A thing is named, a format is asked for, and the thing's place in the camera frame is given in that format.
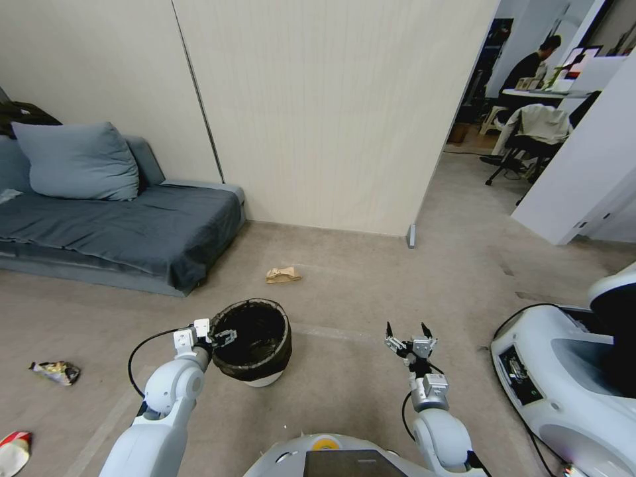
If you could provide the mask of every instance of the white jacket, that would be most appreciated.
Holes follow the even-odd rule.
[[[552,106],[532,104],[516,110],[499,135],[497,144],[492,150],[494,156],[503,156],[505,143],[521,121],[517,136],[530,136],[546,144],[565,142],[572,133],[570,117],[565,111]]]

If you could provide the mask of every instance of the cable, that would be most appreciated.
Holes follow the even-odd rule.
[[[444,372],[438,368],[437,366],[435,366],[432,362],[428,361],[429,366],[432,367],[435,371],[437,371],[439,374],[444,374]]]
[[[558,305],[555,305],[553,303],[535,303],[534,305],[528,305],[527,307],[523,307],[520,310],[515,311],[515,313],[511,317],[509,317],[501,325],[499,325],[499,328],[496,329],[495,334],[492,335],[492,340],[495,341],[495,339],[497,338],[497,335],[502,330],[502,328],[505,327],[508,324],[508,322],[512,320],[515,316],[519,315],[522,311],[525,311],[527,309],[534,308],[537,306],[553,306],[553,307],[561,309]]]
[[[532,432],[532,430],[530,430],[530,428],[528,427],[528,424],[523,423],[523,425],[525,426],[525,430],[528,432],[528,435],[530,436],[532,445],[535,446],[535,451],[537,451],[537,455],[541,459],[541,464],[543,464],[545,471],[548,473],[550,477],[557,477],[555,474],[553,474],[552,470],[550,470],[550,468],[548,467],[548,463],[545,462],[545,459],[543,458],[543,454],[541,454],[541,451],[539,450],[539,446],[537,445],[537,438],[535,437],[535,434]]]
[[[484,153],[483,152],[459,152],[459,151],[447,151],[445,149],[442,149],[442,152],[444,152],[445,154],[472,154],[473,156],[483,156]]]
[[[139,389],[137,384],[134,382],[134,378],[133,378],[133,357],[134,357],[134,354],[139,350],[139,348],[141,348],[143,345],[145,345],[148,341],[153,340],[155,338],[158,338],[160,336],[169,335],[170,333],[175,333],[176,331],[179,331],[180,329],[181,328],[175,328],[175,329],[171,329],[171,330],[162,331],[161,333],[157,333],[156,335],[152,335],[150,338],[144,339],[141,343],[139,343],[138,345],[135,346],[134,350],[132,350],[132,353],[131,353],[130,357],[128,358],[128,379],[131,381],[131,384],[134,387],[134,390],[137,391],[137,394],[140,395],[142,398],[144,398],[145,396],[141,392],[141,390]]]
[[[495,341],[495,339],[497,338],[497,336],[499,335],[499,332],[503,329],[503,327],[505,327],[510,322],[510,320],[512,320],[517,315],[519,315],[522,311],[525,311],[525,310],[527,310],[529,308],[538,307],[538,306],[553,306],[553,307],[561,309],[560,306],[555,305],[554,303],[535,303],[533,305],[528,305],[526,307],[523,307],[520,310],[516,311],[512,316],[507,318],[501,325],[499,325],[499,327],[495,330],[495,333],[492,335],[492,340]],[[530,440],[532,441],[532,444],[535,447],[535,451],[537,451],[537,455],[539,456],[539,459],[541,459],[541,463],[543,464],[543,467],[545,468],[545,471],[547,472],[547,474],[550,477],[557,477],[552,472],[552,470],[550,470],[550,468],[548,467],[547,462],[545,462],[545,459],[543,458],[543,454],[541,453],[541,450],[539,449],[539,446],[537,445],[536,436],[534,435],[532,430],[528,427],[528,424],[526,424],[524,422],[523,426],[525,427],[526,432],[528,432],[528,435],[530,436]]]
[[[409,433],[409,436],[411,437],[411,439],[415,441],[415,436],[411,432],[411,429],[409,429],[409,425],[406,423],[406,417],[404,417],[404,409],[406,408],[406,403],[409,401],[410,397],[411,397],[411,392],[409,391],[409,393],[404,398],[404,401],[402,401],[402,423],[404,424],[404,429],[406,429],[406,431]]]
[[[508,172],[511,172],[511,170],[510,170],[510,169],[506,169],[506,171],[503,173],[503,176],[504,176],[506,179],[508,179],[508,180],[521,180],[521,176],[519,175],[519,172],[517,172],[517,171],[512,171],[512,172],[514,172],[515,174],[517,174],[517,177],[515,177],[515,178],[509,178],[509,177],[508,177]]]

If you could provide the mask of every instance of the desk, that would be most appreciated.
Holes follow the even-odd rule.
[[[563,93],[556,93],[554,91],[543,91],[542,89],[531,89],[529,91],[520,91],[518,89],[505,89],[502,91],[503,95],[518,96],[528,99],[550,99],[552,101],[561,101],[565,98],[571,99],[585,99],[592,94],[591,91],[564,91]]]

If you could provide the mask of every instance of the sofa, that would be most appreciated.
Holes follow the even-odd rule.
[[[28,158],[0,136],[0,268],[178,297],[205,279],[245,222],[243,190],[168,181],[143,138],[124,138],[138,195],[106,201],[33,192]]]

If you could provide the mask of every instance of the person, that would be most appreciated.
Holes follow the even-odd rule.
[[[537,51],[530,53],[517,63],[512,71],[510,71],[510,74],[505,79],[501,89],[499,90],[499,99],[497,104],[508,108],[507,111],[500,111],[497,115],[497,121],[499,123],[505,124],[508,118],[512,116],[512,113],[527,104],[527,100],[522,99],[521,102],[519,102],[519,98],[504,95],[502,94],[502,91],[505,89],[514,89],[521,78],[535,78],[542,81],[547,72],[547,67],[544,61],[550,58],[550,55],[559,46],[561,46],[560,35],[549,36],[543,43],[541,43]]]
[[[534,53],[530,53],[524,59],[522,59],[517,65],[510,71],[510,74],[503,82],[501,89],[499,90],[499,94],[502,94],[502,91],[509,88],[514,88],[521,78],[535,78],[537,79],[537,70],[539,70],[539,66],[550,58],[550,55],[561,46],[561,37],[560,35],[550,36],[541,43],[541,46]],[[543,68],[543,75],[539,80],[543,80],[543,76],[545,76],[545,66]]]

